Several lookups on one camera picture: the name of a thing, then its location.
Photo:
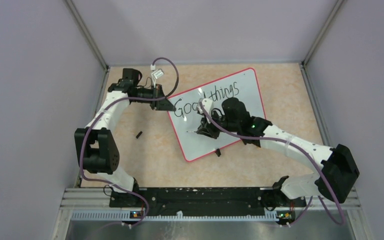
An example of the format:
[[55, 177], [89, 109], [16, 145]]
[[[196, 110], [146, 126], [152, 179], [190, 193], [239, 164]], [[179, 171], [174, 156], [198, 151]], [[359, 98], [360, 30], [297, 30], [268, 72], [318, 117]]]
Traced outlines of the black marker cap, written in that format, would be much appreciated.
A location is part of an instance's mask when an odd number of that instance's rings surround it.
[[135, 137], [138, 139], [143, 134], [142, 131], [140, 131]]

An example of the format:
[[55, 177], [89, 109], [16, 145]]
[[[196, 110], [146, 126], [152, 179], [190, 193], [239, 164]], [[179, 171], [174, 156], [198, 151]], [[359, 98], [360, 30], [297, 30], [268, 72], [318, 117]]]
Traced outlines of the pink framed whiteboard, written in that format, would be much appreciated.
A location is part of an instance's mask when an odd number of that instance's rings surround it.
[[244, 104], [241, 113], [249, 112], [252, 117], [266, 118], [257, 73], [251, 67], [169, 97], [175, 110], [170, 111], [168, 115], [187, 162], [239, 142], [239, 138], [224, 132], [216, 139], [197, 133], [204, 118], [204, 115], [199, 113], [199, 102], [202, 99], [211, 100], [214, 109], [210, 114], [219, 119], [229, 111], [222, 105], [223, 102], [230, 103], [231, 98], [237, 98]]

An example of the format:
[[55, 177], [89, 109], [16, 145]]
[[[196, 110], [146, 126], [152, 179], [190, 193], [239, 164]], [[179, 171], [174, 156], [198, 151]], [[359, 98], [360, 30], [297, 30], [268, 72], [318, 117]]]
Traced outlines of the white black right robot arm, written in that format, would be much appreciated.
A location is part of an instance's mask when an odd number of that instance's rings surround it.
[[222, 109], [209, 98], [201, 98], [197, 111], [202, 116], [198, 135], [217, 139], [221, 133], [240, 139], [245, 145], [282, 153], [312, 170], [302, 176], [284, 176], [274, 183], [273, 200], [287, 206], [293, 199], [322, 196], [343, 204], [360, 171], [351, 150], [343, 145], [320, 145], [280, 129], [271, 121], [252, 116], [236, 97], [225, 99]]

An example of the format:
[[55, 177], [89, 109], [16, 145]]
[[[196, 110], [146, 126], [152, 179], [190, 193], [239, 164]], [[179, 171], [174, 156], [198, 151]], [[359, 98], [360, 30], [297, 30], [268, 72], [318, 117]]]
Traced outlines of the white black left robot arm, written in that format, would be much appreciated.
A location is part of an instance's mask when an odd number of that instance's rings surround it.
[[118, 186], [121, 200], [129, 207], [140, 202], [135, 190], [136, 180], [119, 166], [120, 153], [113, 136], [123, 112], [131, 103], [149, 104], [155, 111], [175, 111], [161, 84], [150, 88], [141, 86], [142, 73], [134, 68], [124, 68], [121, 78], [112, 83], [105, 100], [93, 120], [74, 133], [79, 166], [84, 172], [100, 177], [100, 182]]

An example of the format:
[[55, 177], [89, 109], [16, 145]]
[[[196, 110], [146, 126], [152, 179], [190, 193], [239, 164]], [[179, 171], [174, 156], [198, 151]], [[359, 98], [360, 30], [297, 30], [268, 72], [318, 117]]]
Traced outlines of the black whiteboard clip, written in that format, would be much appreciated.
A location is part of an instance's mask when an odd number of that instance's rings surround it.
[[217, 148], [214, 153], [217, 155], [217, 157], [220, 157], [221, 156], [221, 150], [219, 148]]

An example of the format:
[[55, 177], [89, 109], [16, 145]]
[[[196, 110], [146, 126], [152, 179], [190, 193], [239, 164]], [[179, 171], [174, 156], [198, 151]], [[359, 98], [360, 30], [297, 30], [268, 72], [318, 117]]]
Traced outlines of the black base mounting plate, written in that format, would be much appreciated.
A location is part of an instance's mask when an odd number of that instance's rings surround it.
[[135, 191], [139, 198], [113, 191], [111, 208], [138, 208], [149, 216], [263, 216], [280, 208], [305, 207], [306, 200], [287, 198], [279, 189], [265, 187], [149, 187]]

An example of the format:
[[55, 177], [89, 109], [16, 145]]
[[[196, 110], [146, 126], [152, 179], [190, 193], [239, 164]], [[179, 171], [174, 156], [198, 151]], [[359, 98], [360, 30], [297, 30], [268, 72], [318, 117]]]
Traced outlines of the aluminium frame rail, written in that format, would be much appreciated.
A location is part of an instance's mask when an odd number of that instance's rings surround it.
[[64, 191], [54, 240], [372, 240], [355, 189], [342, 204], [289, 200], [270, 187], [148, 187], [136, 195], [110, 186]]

